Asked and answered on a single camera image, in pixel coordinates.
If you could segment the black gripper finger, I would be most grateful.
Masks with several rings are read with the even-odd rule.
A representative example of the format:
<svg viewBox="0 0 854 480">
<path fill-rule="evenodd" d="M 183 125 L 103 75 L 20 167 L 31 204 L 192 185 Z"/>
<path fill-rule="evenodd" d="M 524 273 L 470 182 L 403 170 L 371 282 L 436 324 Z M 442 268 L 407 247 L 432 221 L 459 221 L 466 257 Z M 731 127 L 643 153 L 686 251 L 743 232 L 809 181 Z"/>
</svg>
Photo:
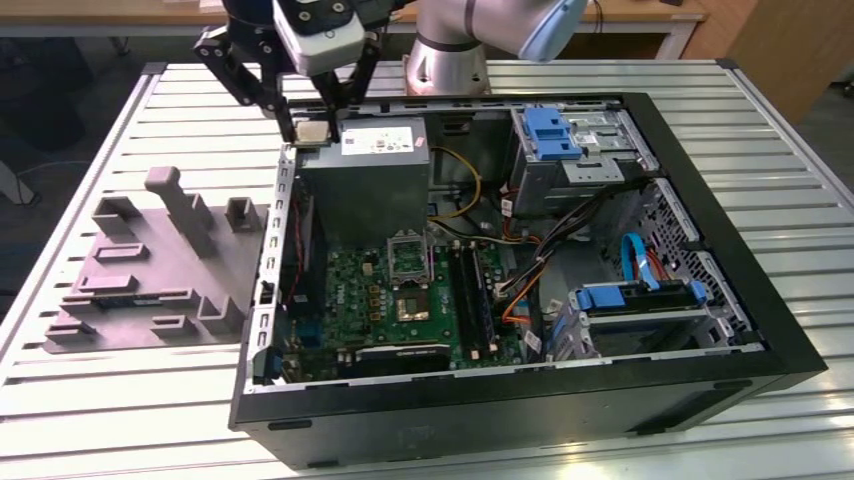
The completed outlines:
<svg viewBox="0 0 854 480">
<path fill-rule="evenodd" d="M 294 73 L 291 58 L 271 26 L 225 24 L 205 27 L 193 53 L 243 106 L 256 105 L 276 121 L 286 143 L 295 141 L 295 124 L 280 76 Z"/>
<path fill-rule="evenodd" d="M 379 30 L 367 32 L 362 55 L 346 81 L 340 81 L 335 71 L 311 77 L 320 94 L 327 112 L 328 129 L 338 132 L 338 118 L 352 105 L 360 105 L 367 94 L 376 65 L 382 56 L 384 34 Z"/>
</svg>

